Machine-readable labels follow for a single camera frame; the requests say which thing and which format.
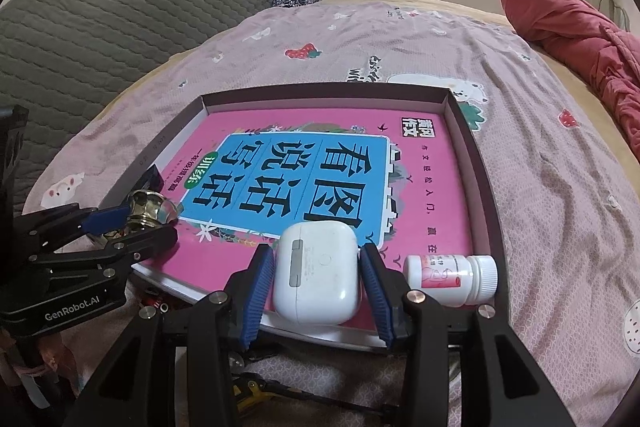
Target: cartoon bear print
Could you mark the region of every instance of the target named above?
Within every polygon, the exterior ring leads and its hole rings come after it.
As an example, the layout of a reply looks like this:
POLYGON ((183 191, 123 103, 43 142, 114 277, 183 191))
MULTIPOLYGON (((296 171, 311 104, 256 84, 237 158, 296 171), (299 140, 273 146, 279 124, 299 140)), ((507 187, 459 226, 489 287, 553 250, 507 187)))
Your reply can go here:
POLYGON ((75 195, 76 188, 82 183, 84 172, 67 176, 58 183, 51 185, 42 195, 40 206, 42 208, 53 208, 61 204, 68 203, 75 195))
POLYGON ((458 102, 488 103, 482 84, 462 78, 443 78, 432 74, 393 74, 387 80, 391 84, 415 84, 417 86, 446 87, 453 92, 458 102))

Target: bottle label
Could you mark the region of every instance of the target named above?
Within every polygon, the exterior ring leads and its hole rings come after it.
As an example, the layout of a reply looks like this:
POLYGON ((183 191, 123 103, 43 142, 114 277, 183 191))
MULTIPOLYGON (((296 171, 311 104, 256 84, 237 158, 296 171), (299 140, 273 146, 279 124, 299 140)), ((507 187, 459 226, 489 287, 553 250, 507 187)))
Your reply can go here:
POLYGON ((458 260, 453 255, 425 255, 422 257, 423 288, 460 288, 458 260))

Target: gray quilted cover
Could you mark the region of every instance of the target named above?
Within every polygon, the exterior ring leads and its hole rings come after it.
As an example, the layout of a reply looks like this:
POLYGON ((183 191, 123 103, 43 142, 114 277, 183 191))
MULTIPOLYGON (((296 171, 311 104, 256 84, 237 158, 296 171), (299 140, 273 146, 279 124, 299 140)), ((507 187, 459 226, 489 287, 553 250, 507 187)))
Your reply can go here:
POLYGON ((30 110, 15 210, 62 146, 178 52, 270 0, 12 0, 0 10, 0 106, 30 110))

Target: pink comforter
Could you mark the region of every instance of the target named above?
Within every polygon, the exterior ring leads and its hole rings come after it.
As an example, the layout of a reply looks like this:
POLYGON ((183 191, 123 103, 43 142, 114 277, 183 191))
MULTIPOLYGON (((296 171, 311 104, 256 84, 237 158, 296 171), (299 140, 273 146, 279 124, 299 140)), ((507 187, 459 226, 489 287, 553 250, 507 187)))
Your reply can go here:
POLYGON ((518 35, 587 82, 640 160, 640 40, 584 0, 501 0, 518 35))

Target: white pill bottle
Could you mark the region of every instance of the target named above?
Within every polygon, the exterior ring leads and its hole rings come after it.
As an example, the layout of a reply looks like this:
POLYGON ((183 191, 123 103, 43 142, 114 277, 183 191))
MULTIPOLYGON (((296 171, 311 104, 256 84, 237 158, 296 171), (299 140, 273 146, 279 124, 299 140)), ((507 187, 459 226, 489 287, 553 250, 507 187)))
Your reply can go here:
POLYGON ((412 290, 453 308, 486 303, 498 287, 498 269, 490 255, 409 255, 402 273, 412 290))

